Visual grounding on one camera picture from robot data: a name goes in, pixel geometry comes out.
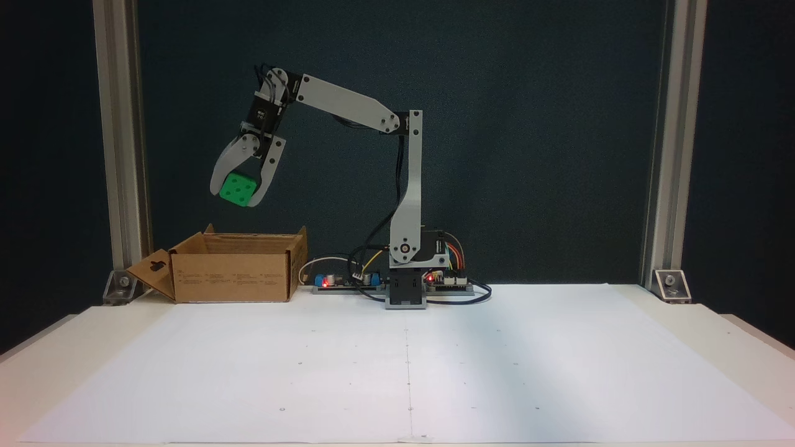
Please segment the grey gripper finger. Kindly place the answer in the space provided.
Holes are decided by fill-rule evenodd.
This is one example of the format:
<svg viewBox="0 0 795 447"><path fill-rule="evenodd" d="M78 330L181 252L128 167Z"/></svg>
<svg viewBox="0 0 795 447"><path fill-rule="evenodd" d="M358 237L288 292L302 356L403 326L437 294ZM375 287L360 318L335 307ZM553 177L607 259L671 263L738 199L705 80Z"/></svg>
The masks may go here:
<svg viewBox="0 0 795 447"><path fill-rule="evenodd" d="M259 183L235 170L251 158L259 146L256 138L250 142L246 138L233 139L222 151L211 173L210 191L221 198L251 198Z"/></svg>
<svg viewBox="0 0 795 447"><path fill-rule="evenodd" d="M278 167L284 148L286 148L285 139L271 138L268 149L264 152L264 155L260 157L262 161L260 183L248 201L248 207L257 206L266 195L273 178L275 178L276 168Z"/></svg>

